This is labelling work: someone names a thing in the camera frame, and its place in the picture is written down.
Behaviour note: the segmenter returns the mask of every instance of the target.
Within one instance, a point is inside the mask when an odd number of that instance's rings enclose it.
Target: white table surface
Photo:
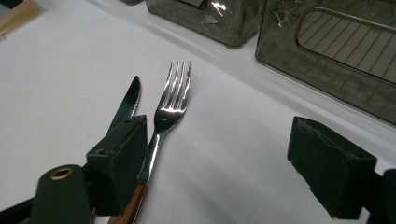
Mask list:
[[[322,122],[396,167],[396,129],[260,65],[257,36],[227,49],[148,13],[144,2],[39,0],[45,12],[0,42],[0,210],[53,167],[85,163],[134,76],[152,118],[174,60],[191,98],[166,137],[138,223],[365,223],[331,219],[287,160],[294,116]],[[106,223],[106,217],[97,223]]]

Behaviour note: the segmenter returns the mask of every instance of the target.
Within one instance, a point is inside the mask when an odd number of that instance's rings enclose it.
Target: metal cutlery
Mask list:
[[[142,171],[138,176],[140,185],[134,192],[122,217],[112,217],[108,223],[134,223],[139,208],[145,198],[152,168],[159,147],[165,135],[176,127],[184,117],[190,92],[191,63],[177,61],[176,67],[171,63],[163,95],[154,115],[154,133],[148,144],[148,154]]]

